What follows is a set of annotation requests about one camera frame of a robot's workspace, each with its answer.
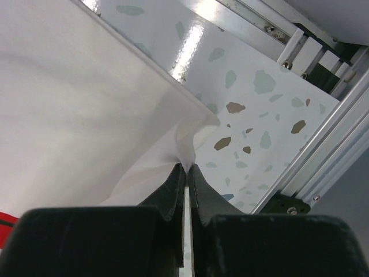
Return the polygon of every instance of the screw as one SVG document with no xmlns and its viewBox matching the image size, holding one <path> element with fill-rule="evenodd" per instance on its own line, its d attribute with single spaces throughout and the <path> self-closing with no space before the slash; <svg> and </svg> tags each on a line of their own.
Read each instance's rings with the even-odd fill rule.
<svg viewBox="0 0 369 277">
<path fill-rule="evenodd" d="M 288 61 L 288 60 L 285 60 L 283 63 L 282 63 L 282 66 L 291 70 L 292 68 L 292 62 Z"/>
<path fill-rule="evenodd" d="M 297 215 L 297 214 L 298 214 L 298 212 L 297 212 L 297 210 L 296 210 L 296 208 L 295 208 L 295 207 L 291 207 L 291 208 L 289 208 L 289 209 L 287 210 L 287 213 L 288 213 L 288 214 L 290 214 L 290 215 Z"/>
<path fill-rule="evenodd" d="M 301 74 L 301 78 L 304 79 L 304 80 L 306 80 L 307 79 L 307 73 L 306 72 L 302 73 Z"/>
</svg>

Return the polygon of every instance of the white panel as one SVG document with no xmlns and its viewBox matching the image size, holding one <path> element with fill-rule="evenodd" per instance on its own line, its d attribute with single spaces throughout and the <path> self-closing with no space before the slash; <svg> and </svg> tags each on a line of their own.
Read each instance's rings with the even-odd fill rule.
<svg viewBox="0 0 369 277">
<path fill-rule="evenodd" d="M 213 6 L 203 3 L 196 8 L 211 14 Z M 117 5 L 144 12 L 128 16 Z M 218 115 L 221 126 L 196 151 L 196 161 L 208 182 L 244 212 L 251 212 L 338 103 L 177 1 L 100 0 L 100 11 Z M 302 120 L 305 125 L 291 133 Z M 215 150 L 223 138 L 224 148 Z"/>
</svg>

